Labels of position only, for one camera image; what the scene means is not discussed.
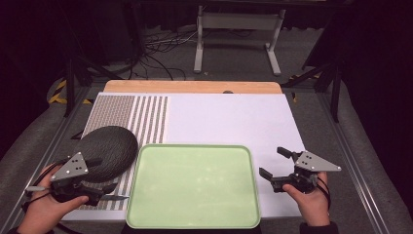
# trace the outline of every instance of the wooden edge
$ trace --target wooden edge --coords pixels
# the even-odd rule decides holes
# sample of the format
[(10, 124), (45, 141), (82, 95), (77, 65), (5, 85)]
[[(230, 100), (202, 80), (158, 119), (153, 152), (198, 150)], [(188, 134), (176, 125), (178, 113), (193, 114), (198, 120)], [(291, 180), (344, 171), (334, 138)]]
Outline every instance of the wooden edge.
[(276, 82), (111, 80), (106, 93), (282, 94)]

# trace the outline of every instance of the white table surface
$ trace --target white table surface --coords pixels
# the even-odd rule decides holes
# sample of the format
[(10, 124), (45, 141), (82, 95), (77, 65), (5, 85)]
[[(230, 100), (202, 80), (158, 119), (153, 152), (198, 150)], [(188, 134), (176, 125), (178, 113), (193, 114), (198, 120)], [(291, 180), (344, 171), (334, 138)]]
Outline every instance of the white table surface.
[[(305, 150), (285, 95), (256, 94), (137, 94), (100, 93), (106, 96), (170, 97), (165, 143), (240, 144), (253, 158), (260, 213), (265, 218), (300, 216), (286, 193), (274, 193), (258, 169), (273, 176), (288, 176), (293, 162), (277, 153)], [(63, 220), (125, 220), (126, 211), (74, 211)]]

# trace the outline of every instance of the wire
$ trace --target wire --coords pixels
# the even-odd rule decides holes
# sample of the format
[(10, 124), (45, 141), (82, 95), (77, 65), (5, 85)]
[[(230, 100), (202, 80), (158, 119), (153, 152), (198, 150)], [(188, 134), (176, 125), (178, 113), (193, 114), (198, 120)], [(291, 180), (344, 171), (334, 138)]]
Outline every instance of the wire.
[(134, 67), (134, 65), (131, 66), (130, 76), (128, 77), (128, 80), (131, 79), (131, 75), (133, 74), (133, 67)]
[(168, 73), (168, 75), (169, 75), (169, 77), (170, 77), (170, 80), (173, 80), (173, 77), (172, 77), (172, 75), (170, 74), (169, 70), (168, 70), (160, 61), (158, 61), (157, 59), (155, 59), (155, 58), (153, 58), (153, 57), (151, 57), (151, 56), (149, 56), (149, 55), (146, 55), (146, 56), (149, 57), (149, 58), (151, 58), (151, 59), (154, 60), (155, 62), (157, 62), (161, 67), (163, 67), (164, 70)]
[(40, 196), (40, 197), (38, 197), (38, 198), (35, 198), (35, 199), (33, 199), (33, 200), (31, 200), (31, 201), (28, 201), (28, 202), (25, 202), (25, 203), (23, 203), (23, 204), (21, 205), (21, 208), (22, 208), (23, 211), (26, 213), (26, 212), (27, 212), (27, 209), (28, 209), (28, 206), (30, 206), (31, 203), (33, 203), (33, 202), (35, 202), (35, 201), (37, 201), (37, 200), (39, 200), (39, 199), (41, 199), (41, 198), (44, 198), (44, 197), (46, 197), (46, 196), (48, 196), (48, 195), (50, 195), (50, 194), (51, 194), (51, 192), (48, 192), (48, 193), (45, 193), (45, 194), (43, 194), (42, 196)]
[(166, 53), (188, 41), (196, 42), (195, 40), (190, 40), (196, 33), (197, 31), (187, 31), (187, 32), (184, 32), (183, 34), (177, 33), (177, 35), (173, 38), (157, 40), (157, 41), (148, 41), (145, 43), (145, 47), (146, 49), (151, 51), (150, 55), (153, 55), (157, 52)]
[[(131, 69), (131, 67), (134, 67), (135, 65), (137, 65), (137, 61), (135, 61), (135, 59), (133, 59), (131, 61), (131, 64), (129, 64), (125, 67), (122, 67), (120, 69), (117, 69), (117, 70), (110, 70), (110, 72), (115, 74), (115, 75), (119, 75), (119, 74), (122, 74), (122, 73), (125, 73), (125, 72), (129, 71)], [(100, 74), (99, 72), (94, 72), (94, 71), (90, 71), (90, 70), (88, 70), (88, 71), (94, 77), (104, 77), (104, 75)]]
[[(39, 175), (39, 177), (36, 179), (36, 181), (34, 181), (33, 186), (37, 186), (37, 184), (39, 184), (40, 181), (42, 181), (42, 179), (43, 179), (49, 172), (51, 172), (53, 168), (57, 167), (58, 165), (65, 164), (67, 161), (68, 161), (68, 159), (62, 159), (62, 160), (59, 160), (59, 161), (53, 163), (51, 166), (49, 166), (44, 172), (42, 172), (42, 173)], [(33, 193), (33, 192), (26, 192), (26, 196), (29, 197), (29, 196), (31, 196), (32, 193)]]
[(146, 75), (146, 76), (145, 76), (144, 78), (146, 78), (146, 80), (149, 79), (148, 69), (146, 69), (146, 67), (142, 64), (142, 61), (140, 61), (139, 64), (140, 64), (140, 66), (142, 66), (142, 68), (145, 70), (145, 75)]
[(327, 191), (325, 191), (325, 189), (322, 188), (319, 184), (317, 184), (317, 188), (324, 194), (325, 198), (327, 199), (328, 209), (330, 210), (330, 206), (331, 206), (330, 190), (328, 189), (327, 184), (321, 178), (319, 178), (319, 181), (321, 181), (322, 184), (324, 184)]
[[(147, 66), (152, 67), (152, 68), (163, 69), (162, 67), (149, 65), (149, 64), (147, 64), (147, 63), (145, 63), (145, 62), (143, 62), (143, 61), (141, 61), (141, 64), (142, 64), (142, 66), (143, 66), (143, 64), (144, 64), (144, 65), (147, 65)], [(170, 67), (168, 67), (167, 69), (168, 69), (168, 70), (177, 70), (177, 71), (180, 71), (180, 72), (183, 74), (183, 79), (186, 80), (185, 71), (183, 71), (182, 69), (179, 69), (179, 68), (170, 68)]]
[[(168, 32), (160, 32), (160, 33), (154, 33), (154, 34), (151, 34), (151, 35), (144, 35), (143, 37), (146, 37), (146, 38), (151, 38), (151, 37), (156, 37), (156, 38), (158, 38), (158, 39), (156, 39), (156, 40), (154, 40), (154, 41), (162, 41), (162, 40), (168, 40), (168, 39), (172, 39), (172, 38), (176, 38), (176, 37), (179, 37), (179, 36), (184, 36), (184, 35), (186, 35), (186, 34), (188, 34), (188, 33), (191, 33), (191, 32), (193, 32), (194, 30), (188, 30), (188, 31), (181, 31), (181, 32), (176, 32), (176, 35), (175, 36), (173, 36), (173, 37), (171, 37), (171, 38), (168, 38), (170, 35), (172, 35), (173, 33), (172, 32), (170, 32), (170, 31), (168, 31)], [(157, 35), (160, 35), (160, 34), (166, 34), (166, 36), (164, 36), (164, 37), (162, 37), (162, 38), (159, 38)]]
[[(239, 31), (240, 33), (246, 32), (246, 35), (242, 35), (240, 33), (237, 33), (236, 31)], [(230, 34), (239, 36), (239, 37), (248, 37), (252, 34), (252, 31), (254, 31), (254, 30), (245, 29), (245, 30), (228, 30), (227, 32), (230, 33)]]

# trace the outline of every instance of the black sleeve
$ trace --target black sleeve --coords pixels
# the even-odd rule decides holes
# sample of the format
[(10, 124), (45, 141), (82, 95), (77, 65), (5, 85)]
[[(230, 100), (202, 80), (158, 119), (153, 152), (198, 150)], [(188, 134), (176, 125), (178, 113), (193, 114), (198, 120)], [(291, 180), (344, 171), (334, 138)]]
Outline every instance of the black sleeve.
[(338, 226), (335, 222), (330, 222), (327, 226), (308, 226), (307, 223), (301, 223), (300, 234), (338, 234)]
[(18, 233), (18, 227), (14, 227), (14, 228), (12, 228), (12, 229), (10, 229), (8, 232), (7, 232), (7, 234), (19, 234)]

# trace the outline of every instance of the tabletop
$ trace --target tabletop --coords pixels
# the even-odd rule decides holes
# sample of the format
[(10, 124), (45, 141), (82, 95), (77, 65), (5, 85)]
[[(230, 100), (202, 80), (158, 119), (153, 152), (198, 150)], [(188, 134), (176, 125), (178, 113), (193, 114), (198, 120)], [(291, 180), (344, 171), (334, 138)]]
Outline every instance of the tabletop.
[[(233, 94), (222, 94), (231, 91)], [(280, 86), (272, 82), (109, 81), (99, 93), (84, 136), (101, 127), (117, 125), (148, 143), (242, 145), (251, 152), (261, 218), (299, 216), (296, 203), (285, 193), (274, 193), (258, 174), (293, 172), (293, 163), (277, 153), (282, 146), (305, 150), (291, 110)], [(120, 178), (116, 195), (129, 195), (132, 167)], [(125, 220), (123, 201), (100, 202), (63, 220)]]

